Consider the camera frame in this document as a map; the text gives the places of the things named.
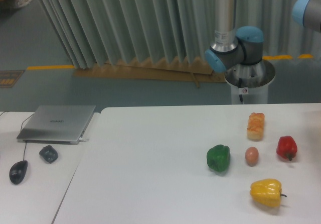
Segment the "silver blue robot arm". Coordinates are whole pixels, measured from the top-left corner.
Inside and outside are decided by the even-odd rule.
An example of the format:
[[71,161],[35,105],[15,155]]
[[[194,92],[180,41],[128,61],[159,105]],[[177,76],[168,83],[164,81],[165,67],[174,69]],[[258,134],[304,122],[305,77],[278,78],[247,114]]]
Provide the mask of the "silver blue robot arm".
[[[205,52],[210,67],[222,73],[235,65],[262,61],[263,32],[252,26],[235,28],[236,0],[214,0],[214,41]],[[297,0],[292,18],[299,25],[320,32],[320,0]]]

